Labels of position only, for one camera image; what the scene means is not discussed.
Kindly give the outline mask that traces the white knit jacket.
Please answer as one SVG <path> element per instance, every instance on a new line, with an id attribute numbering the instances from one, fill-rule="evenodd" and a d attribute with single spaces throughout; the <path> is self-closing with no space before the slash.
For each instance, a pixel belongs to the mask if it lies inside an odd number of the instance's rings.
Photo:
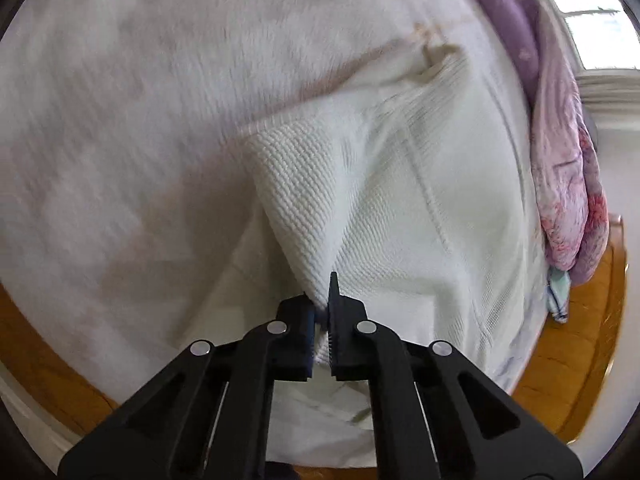
<path id="1" fill-rule="evenodd" d="M 400 46 L 244 127 L 250 211 L 182 342 L 224 344 L 329 282 L 416 344 L 450 341 L 504 390 L 546 316 L 529 118 L 508 61 Z"/>

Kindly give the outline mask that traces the wooden headboard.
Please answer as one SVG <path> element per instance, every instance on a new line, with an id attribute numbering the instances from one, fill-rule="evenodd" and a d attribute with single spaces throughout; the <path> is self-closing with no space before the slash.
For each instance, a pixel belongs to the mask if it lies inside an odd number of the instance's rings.
<path id="1" fill-rule="evenodd" d="M 549 318 L 512 396 L 555 437 L 584 432 L 614 362 L 627 289 L 625 227 L 610 217 L 604 256 L 592 279 L 570 289 L 570 316 Z"/>

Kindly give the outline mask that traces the striped teal pillow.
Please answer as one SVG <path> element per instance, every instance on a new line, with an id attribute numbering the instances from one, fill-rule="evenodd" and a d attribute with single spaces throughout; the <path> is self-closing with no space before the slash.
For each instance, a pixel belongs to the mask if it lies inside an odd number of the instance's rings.
<path id="1" fill-rule="evenodd" d="M 570 286 L 570 274 L 550 266 L 547 274 L 547 308 L 555 322 L 560 324 L 568 320 Z"/>

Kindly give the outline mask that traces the purple floral quilt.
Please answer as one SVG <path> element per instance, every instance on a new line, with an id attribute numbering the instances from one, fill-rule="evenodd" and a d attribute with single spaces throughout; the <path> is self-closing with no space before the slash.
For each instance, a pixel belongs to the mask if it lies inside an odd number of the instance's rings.
<path id="1" fill-rule="evenodd" d="M 608 246 L 608 203 L 577 81 L 548 6 L 540 0 L 477 0 L 525 91 L 530 163 L 550 266 L 576 285 L 596 272 Z"/>

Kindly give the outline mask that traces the right striped curtain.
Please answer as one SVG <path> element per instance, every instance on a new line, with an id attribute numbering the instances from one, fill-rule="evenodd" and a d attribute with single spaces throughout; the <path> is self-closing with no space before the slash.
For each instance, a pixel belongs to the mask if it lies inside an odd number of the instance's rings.
<path id="1" fill-rule="evenodd" d="M 576 76 L 589 114 L 603 130 L 639 130 L 638 70 L 584 70 Z"/>

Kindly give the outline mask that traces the window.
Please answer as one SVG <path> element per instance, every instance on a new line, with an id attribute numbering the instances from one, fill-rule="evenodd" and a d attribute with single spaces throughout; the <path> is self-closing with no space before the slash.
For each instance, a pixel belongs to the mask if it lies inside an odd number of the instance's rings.
<path id="1" fill-rule="evenodd" d="M 585 70 L 636 70 L 639 36 L 622 0 L 552 0 Z"/>

